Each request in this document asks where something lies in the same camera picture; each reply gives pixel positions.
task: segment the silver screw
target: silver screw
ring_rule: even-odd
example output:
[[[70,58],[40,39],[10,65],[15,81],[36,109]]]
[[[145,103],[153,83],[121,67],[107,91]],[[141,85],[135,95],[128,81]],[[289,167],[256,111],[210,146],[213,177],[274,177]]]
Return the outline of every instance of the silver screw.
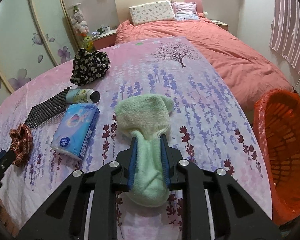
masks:
[[[82,171],[77,170],[77,171],[72,172],[72,176],[74,176],[74,177],[80,177],[81,175],[82,175]]]
[[[188,166],[189,165],[189,161],[185,160],[185,159],[182,159],[182,160],[179,161],[179,164],[182,165],[182,166]]]
[[[116,167],[119,166],[119,163],[118,163],[117,161],[113,161],[113,162],[110,162],[109,166],[110,166],[111,168],[116,168]]]
[[[220,176],[224,176],[227,173],[226,173],[226,170],[224,170],[224,169],[217,169],[217,174],[220,175]]]

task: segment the bedsheet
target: bedsheet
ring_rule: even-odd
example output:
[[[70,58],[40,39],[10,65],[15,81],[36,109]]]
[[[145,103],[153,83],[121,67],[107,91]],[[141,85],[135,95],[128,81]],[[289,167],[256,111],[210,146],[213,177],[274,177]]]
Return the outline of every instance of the bedsheet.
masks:
[[[116,44],[149,38],[185,36],[212,64],[245,112],[273,89],[293,91],[281,70],[257,51],[204,17],[200,20],[158,21],[117,28]]]
[[[149,39],[104,51],[111,60],[110,69],[102,80],[84,86],[101,94],[100,117],[84,160],[50,148],[62,118],[59,115],[32,129],[29,161],[24,167],[11,166],[5,173],[0,198],[19,227],[74,170],[97,170],[129,148],[131,139],[118,131],[114,107],[121,100],[146,93],[174,100],[168,135],[171,147],[200,168],[224,168],[272,217],[268,176],[252,129],[223,80],[186,38]],[[72,61],[61,64],[2,103],[0,151],[10,147],[9,130],[24,122],[33,106],[71,85],[71,71]],[[159,208],[138,206],[117,192],[116,206],[118,239],[181,239],[182,192],[171,192]]]

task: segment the laundry basket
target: laundry basket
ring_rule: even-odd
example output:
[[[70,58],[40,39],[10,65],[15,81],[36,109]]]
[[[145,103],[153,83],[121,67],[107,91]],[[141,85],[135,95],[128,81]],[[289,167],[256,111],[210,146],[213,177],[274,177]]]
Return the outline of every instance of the laundry basket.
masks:
[[[255,104],[253,131],[270,182],[273,221],[300,215],[300,97],[286,90],[265,93]]]

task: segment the light green cloth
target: light green cloth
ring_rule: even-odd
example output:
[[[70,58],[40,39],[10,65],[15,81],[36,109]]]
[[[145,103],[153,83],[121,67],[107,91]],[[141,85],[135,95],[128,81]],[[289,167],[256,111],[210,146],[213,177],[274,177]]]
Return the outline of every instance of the light green cloth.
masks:
[[[162,173],[160,135],[170,130],[172,109],[173,100],[161,95],[131,97],[115,108],[118,129],[137,138],[136,173],[127,195],[141,206],[159,207],[169,196]]]

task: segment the tissue pack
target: tissue pack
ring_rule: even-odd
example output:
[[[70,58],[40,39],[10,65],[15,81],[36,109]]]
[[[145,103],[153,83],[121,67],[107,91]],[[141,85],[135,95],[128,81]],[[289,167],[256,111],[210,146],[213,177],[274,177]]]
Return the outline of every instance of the tissue pack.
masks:
[[[70,105],[53,136],[51,148],[83,160],[99,114],[95,104]]]

